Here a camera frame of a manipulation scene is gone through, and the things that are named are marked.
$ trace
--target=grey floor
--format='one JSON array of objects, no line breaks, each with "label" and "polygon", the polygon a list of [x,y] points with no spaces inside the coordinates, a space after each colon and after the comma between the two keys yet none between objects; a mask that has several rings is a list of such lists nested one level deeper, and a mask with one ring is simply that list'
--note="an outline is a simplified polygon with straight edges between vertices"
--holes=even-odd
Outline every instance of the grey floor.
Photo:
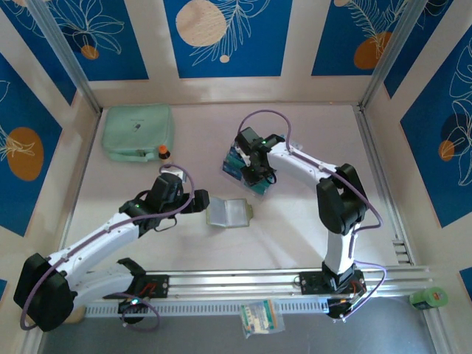
[{"label": "grey floor", "polygon": [[373,299],[346,324],[326,315],[290,315],[284,322],[282,333],[244,339],[239,316],[164,317],[151,334],[126,330],[118,319],[85,319],[47,333],[40,353],[435,353],[422,313],[405,299]]}]

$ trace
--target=cable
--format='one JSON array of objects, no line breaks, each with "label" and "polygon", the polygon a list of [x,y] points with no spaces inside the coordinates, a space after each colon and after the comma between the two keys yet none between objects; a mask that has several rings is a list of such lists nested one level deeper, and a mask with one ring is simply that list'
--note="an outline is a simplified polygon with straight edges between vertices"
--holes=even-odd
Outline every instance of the cable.
[{"label": "cable", "polygon": [[182,170],[182,172],[185,173],[185,175],[187,175],[189,181],[190,181],[190,186],[192,187],[192,190],[190,192],[190,195],[189,195],[189,198],[188,200],[184,203],[184,205],[180,206],[179,208],[171,211],[171,212],[163,212],[163,213],[160,213],[160,214],[150,214],[150,215],[140,215],[140,216],[136,216],[135,218],[130,218],[130,219],[127,219],[127,220],[124,220],[124,221],[120,221],[119,223],[115,223],[114,225],[111,225],[107,230],[102,230],[102,231],[99,231],[97,232],[95,235],[93,235],[92,237],[90,237],[89,239],[85,240],[83,243],[81,243],[80,245],[78,245],[76,248],[72,249],[71,251],[69,251],[69,253],[63,255],[56,263],[54,263],[53,265],[51,265],[51,268],[49,268],[44,274],[43,276],[38,280],[38,282],[35,284],[35,286],[33,286],[32,290],[30,291],[28,297],[27,297],[27,300],[26,302],[24,303],[24,306],[23,306],[23,310],[21,312],[21,317],[20,317],[20,327],[22,330],[32,330],[33,328],[35,328],[37,325],[34,324],[32,326],[27,326],[25,324],[25,321],[26,321],[26,318],[27,318],[27,314],[28,314],[28,309],[30,308],[30,305],[31,305],[31,301],[32,299],[35,297],[36,295],[36,292],[38,291],[39,287],[43,284],[44,280],[46,280],[48,278],[48,276],[55,270],[57,269],[61,264],[67,262],[69,260],[70,257],[72,257],[74,254],[78,253],[81,249],[83,249],[84,247],[87,247],[90,243],[94,242],[95,240],[97,240],[98,238],[102,237],[103,235],[105,234],[108,234],[109,232],[115,230],[116,228],[118,227],[121,227],[123,225],[126,225],[128,223],[133,223],[134,221],[139,221],[139,220],[144,220],[144,219],[151,219],[151,218],[168,218],[172,215],[175,215],[175,214],[178,214],[180,213],[182,210],[184,210],[191,202],[192,202],[192,199],[194,198],[195,196],[195,184],[193,182],[193,179],[191,177],[191,175],[187,172],[187,170],[185,170],[183,167],[180,167],[178,166],[177,164],[165,164],[165,165],[162,165],[160,168],[159,168],[159,173],[162,173],[162,169],[164,168],[169,168],[169,167],[176,167],[180,170]]},{"label": "cable", "polygon": [[296,277],[294,277],[294,281],[292,282],[294,284],[294,286],[296,286],[297,288],[301,288],[302,287],[302,283],[300,282],[300,276],[297,275]]},{"label": "cable", "polygon": [[149,302],[147,302],[146,300],[144,300],[140,297],[137,297],[135,295],[126,294],[126,293],[115,293],[113,295],[114,296],[125,297],[126,299],[136,299],[136,300],[138,300],[138,302],[141,302],[144,306],[146,306],[151,311],[153,311],[156,314],[156,317],[157,317],[157,324],[155,324],[153,327],[151,327],[151,328],[140,328],[140,327],[136,327],[136,326],[130,326],[128,323],[126,323],[125,322],[125,312],[126,311],[123,311],[122,316],[121,316],[121,320],[123,322],[123,327],[129,328],[130,330],[135,330],[136,332],[153,332],[154,330],[157,330],[159,328],[159,325],[161,324],[161,317],[160,317],[159,312],[157,311],[157,309],[154,306],[152,306]]},{"label": "cable", "polygon": [[160,229],[158,230],[156,227],[154,228],[154,231],[155,232],[163,232],[163,231],[167,231],[168,229],[172,229],[173,227],[175,227],[177,225],[177,219],[176,218],[173,218],[174,219],[174,224],[172,226],[169,226],[169,227],[164,227],[163,229]]},{"label": "cable", "polygon": [[[237,130],[237,133],[239,134],[241,132],[241,129],[243,128],[243,125],[244,123],[246,122],[246,120],[248,120],[249,118],[251,118],[252,116],[258,114],[258,113],[273,113],[273,114],[276,114],[280,117],[282,117],[286,122],[287,122],[287,139],[285,140],[285,146],[287,147],[287,151],[297,157],[298,159],[308,163],[308,164],[311,164],[312,166],[314,166],[315,168],[317,168],[318,170],[322,171],[322,172],[326,172],[328,173],[329,175],[331,175],[332,177],[338,179],[342,184],[344,184],[346,187],[348,187],[351,191],[354,192],[355,195],[357,195],[357,197],[359,199],[361,199],[366,205],[367,205],[367,208],[370,209],[372,211],[372,213],[375,215],[375,217],[377,218],[378,220],[378,223],[375,224],[375,225],[368,225],[368,226],[362,226],[358,229],[355,229],[352,231],[351,233],[351,240],[350,240],[350,249],[349,249],[349,257],[350,258],[353,258],[353,252],[354,252],[354,245],[355,245],[355,239],[357,238],[357,234],[361,231],[365,231],[365,230],[370,230],[370,229],[378,229],[380,227],[382,227],[382,225],[384,224],[384,221],[380,215],[380,213],[377,211],[377,209],[369,202],[369,200],[361,193],[357,190],[357,188],[355,188],[349,181],[347,181],[344,177],[340,176],[338,173],[336,173],[335,171],[332,171],[332,170],[328,170],[326,167],[323,167],[322,165],[320,165],[318,162],[312,160],[312,159],[309,159],[303,155],[300,155],[299,153],[297,153],[296,151],[294,151],[293,149],[291,149],[290,147],[290,137],[291,137],[291,134],[292,134],[292,124],[290,123],[290,120],[287,118],[286,115],[278,112],[278,111],[274,111],[273,109],[260,109],[259,111],[255,111],[255,112],[252,112],[251,114],[249,114],[248,116],[246,116],[240,123],[239,125],[239,128]],[[370,297],[377,291],[378,288],[380,288],[380,286],[384,283],[384,280],[386,278],[386,269],[384,267],[382,267],[381,265],[378,265],[378,264],[374,264],[374,263],[363,263],[363,262],[360,262],[360,261],[354,261],[354,263],[356,264],[361,264],[361,265],[367,265],[367,266],[373,266],[373,267],[376,267],[376,268],[379,268],[379,269],[382,269],[383,270],[383,277],[381,279],[381,281],[377,284],[377,286],[375,286],[374,290],[369,293],[366,298],[359,304],[359,306],[357,306],[352,312],[348,313],[344,318],[343,320],[347,319],[349,316],[351,316],[353,313],[355,313],[362,305],[364,305],[366,303],[366,301],[368,299],[370,299]]]},{"label": "cable", "polygon": [[360,266],[369,266],[369,267],[374,267],[374,268],[377,268],[377,269],[380,269],[382,272],[383,272],[383,275],[382,275],[382,279],[380,282],[378,282],[378,284],[373,288],[373,290],[367,294],[367,296],[361,300],[361,302],[359,303],[358,306],[356,306],[354,308],[354,310],[352,310],[351,312],[349,312],[344,318],[343,318],[343,321],[347,320],[349,317],[351,317],[359,308],[361,308],[367,301],[369,301],[369,299],[372,297],[373,294],[375,294],[375,292],[383,285],[383,283],[385,282],[385,279],[386,279],[386,269],[385,267],[383,267],[382,265],[380,264],[375,264],[375,263],[367,263],[367,262],[361,262],[360,260],[354,260],[354,263],[356,265],[360,265]]},{"label": "cable", "polygon": [[[350,284],[353,286],[353,298],[354,296],[357,294],[357,287],[355,286],[355,282],[354,281],[351,281]],[[332,308],[334,306],[338,306],[338,305],[343,305],[347,302],[346,299],[342,299],[340,300],[339,302],[335,303],[335,304],[331,304],[331,305],[328,305],[329,308]]]}]

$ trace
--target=orange bottle cap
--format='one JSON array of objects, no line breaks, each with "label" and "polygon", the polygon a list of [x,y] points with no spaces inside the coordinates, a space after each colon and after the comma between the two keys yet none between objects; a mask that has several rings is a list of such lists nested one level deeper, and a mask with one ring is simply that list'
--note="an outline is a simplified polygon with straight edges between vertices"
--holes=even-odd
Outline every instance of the orange bottle cap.
[{"label": "orange bottle cap", "polygon": [[160,145],[159,146],[159,153],[166,153],[166,152],[167,152],[167,146]]}]

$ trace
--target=green tape roll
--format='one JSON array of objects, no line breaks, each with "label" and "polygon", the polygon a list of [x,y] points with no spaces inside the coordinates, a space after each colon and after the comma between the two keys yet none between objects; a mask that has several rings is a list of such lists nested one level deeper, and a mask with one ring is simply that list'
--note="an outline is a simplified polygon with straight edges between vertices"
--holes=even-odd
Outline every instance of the green tape roll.
[{"label": "green tape roll", "polygon": [[418,310],[428,310],[429,308],[439,308],[448,304],[447,293],[439,288],[429,288],[410,295],[410,304]]}]

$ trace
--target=orange circle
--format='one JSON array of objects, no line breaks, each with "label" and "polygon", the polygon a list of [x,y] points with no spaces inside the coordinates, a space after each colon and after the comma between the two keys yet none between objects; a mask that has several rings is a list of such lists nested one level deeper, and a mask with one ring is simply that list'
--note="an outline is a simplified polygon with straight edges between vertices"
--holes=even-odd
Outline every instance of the orange circle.
[{"label": "orange circle", "polygon": [[34,181],[44,162],[43,143],[39,135],[33,129],[16,128],[9,134],[7,146],[12,148],[7,154],[7,160],[13,174],[23,181]]},{"label": "orange circle", "polygon": [[97,48],[95,48],[94,46],[89,46],[88,44],[86,44],[85,46],[83,46],[81,49],[80,49],[80,52],[82,53],[82,55],[84,57],[86,57],[87,59],[89,60],[95,60],[98,58],[98,56],[100,55],[100,53],[98,52]]},{"label": "orange circle", "polygon": [[382,32],[362,42],[355,51],[354,65],[363,70],[374,69],[391,36],[391,32]]},{"label": "orange circle", "polygon": [[454,157],[454,144],[449,140],[445,140],[440,144],[440,158],[443,161],[450,161]]}]

